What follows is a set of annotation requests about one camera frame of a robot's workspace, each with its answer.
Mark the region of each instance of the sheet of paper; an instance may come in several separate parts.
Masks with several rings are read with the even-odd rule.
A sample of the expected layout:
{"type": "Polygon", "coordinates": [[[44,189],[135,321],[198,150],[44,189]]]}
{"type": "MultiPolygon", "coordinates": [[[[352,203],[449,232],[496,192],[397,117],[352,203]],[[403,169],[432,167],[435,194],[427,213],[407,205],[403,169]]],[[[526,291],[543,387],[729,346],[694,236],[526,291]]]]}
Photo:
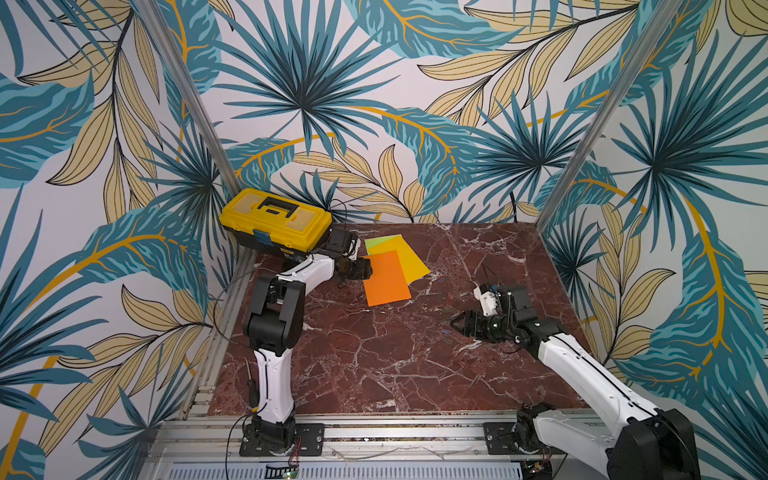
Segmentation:
{"type": "Polygon", "coordinates": [[[416,252],[414,252],[411,246],[402,238],[402,235],[397,235],[384,243],[374,245],[370,248],[366,245],[366,248],[368,249],[369,255],[392,251],[397,252],[400,259],[400,265],[402,265],[402,272],[406,275],[406,282],[408,283],[418,280],[429,273],[429,268],[427,268],[424,262],[422,262],[422,259],[416,255],[416,252]]]}
{"type": "Polygon", "coordinates": [[[371,247],[375,247],[376,245],[379,245],[381,243],[386,242],[387,240],[391,240],[395,237],[400,237],[401,235],[386,235],[384,237],[376,237],[376,238],[366,238],[366,250],[368,250],[368,253],[371,253],[371,247]]]}
{"type": "Polygon", "coordinates": [[[371,268],[373,268],[373,275],[368,280],[362,281],[362,286],[366,289],[368,306],[411,298],[411,290],[408,288],[406,276],[402,273],[397,252],[393,250],[368,255],[366,258],[371,260],[371,268]]]}

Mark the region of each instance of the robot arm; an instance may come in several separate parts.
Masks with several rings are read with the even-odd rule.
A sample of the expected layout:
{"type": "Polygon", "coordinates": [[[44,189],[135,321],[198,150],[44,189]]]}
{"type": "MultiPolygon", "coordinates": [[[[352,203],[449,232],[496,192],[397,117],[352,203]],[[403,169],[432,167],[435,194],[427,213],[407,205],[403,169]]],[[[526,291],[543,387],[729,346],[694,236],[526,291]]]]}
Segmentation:
{"type": "Polygon", "coordinates": [[[700,480],[693,426],[677,410],[660,410],[616,379],[555,319],[539,319],[521,286],[480,286],[484,315],[453,319],[459,332],[512,341],[554,370],[600,416],[610,435],[569,419],[545,403],[518,410],[515,447],[548,445],[573,455],[610,480],[700,480]]]}
{"type": "Polygon", "coordinates": [[[358,280],[371,276],[370,260],[358,259],[359,238],[331,229],[329,239],[294,268],[262,275],[253,286],[249,314],[243,323],[259,368],[259,404],[253,428],[257,441],[275,454],[293,445],[296,421],[290,390],[290,359],[304,323],[304,297],[340,275],[358,280]],[[281,306],[275,310],[271,305],[281,306]]]}

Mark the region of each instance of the yellow paper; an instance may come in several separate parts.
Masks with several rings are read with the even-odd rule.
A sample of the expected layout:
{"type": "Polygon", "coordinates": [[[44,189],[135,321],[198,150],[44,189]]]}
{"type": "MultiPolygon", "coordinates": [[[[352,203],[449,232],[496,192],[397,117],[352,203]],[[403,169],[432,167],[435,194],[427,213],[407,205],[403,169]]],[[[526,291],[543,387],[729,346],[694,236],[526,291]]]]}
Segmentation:
{"type": "Polygon", "coordinates": [[[427,268],[422,259],[416,255],[416,252],[400,235],[379,245],[374,245],[367,250],[369,255],[392,251],[397,252],[402,272],[405,274],[406,282],[408,283],[418,280],[429,273],[429,268],[427,268]]]}

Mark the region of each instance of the mounting plate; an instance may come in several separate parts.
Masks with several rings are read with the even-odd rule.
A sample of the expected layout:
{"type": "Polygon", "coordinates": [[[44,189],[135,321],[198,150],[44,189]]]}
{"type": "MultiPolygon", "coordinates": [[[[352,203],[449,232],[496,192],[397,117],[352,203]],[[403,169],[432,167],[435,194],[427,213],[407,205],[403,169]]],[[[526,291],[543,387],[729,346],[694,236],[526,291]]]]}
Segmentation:
{"type": "MultiPolygon", "coordinates": [[[[323,453],[323,434],[325,433],[325,429],[326,427],[322,423],[296,424],[296,436],[301,438],[301,451],[299,452],[299,456],[319,457],[323,453]]],[[[293,449],[289,449],[285,455],[273,455],[270,451],[271,447],[273,447],[273,444],[265,442],[253,434],[253,423],[249,423],[245,426],[245,435],[243,436],[243,441],[240,443],[241,457],[287,457],[293,453],[293,449]]]]}
{"type": "Polygon", "coordinates": [[[514,429],[514,422],[483,423],[482,431],[485,434],[485,446],[488,448],[488,454],[512,455],[518,453],[515,437],[512,436],[514,429]]]}

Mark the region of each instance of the yellow toolbox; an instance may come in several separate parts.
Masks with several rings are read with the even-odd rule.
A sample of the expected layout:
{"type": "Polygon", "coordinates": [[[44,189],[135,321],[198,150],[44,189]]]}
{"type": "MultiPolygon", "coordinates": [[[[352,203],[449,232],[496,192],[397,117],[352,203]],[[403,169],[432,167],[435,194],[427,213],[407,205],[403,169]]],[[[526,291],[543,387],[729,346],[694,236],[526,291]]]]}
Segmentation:
{"type": "Polygon", "coordinates": [[[331,214],[322,208],[246,188],[229,202],[219,216],[244,247],[301,261],[325,241],[331,214]]]}

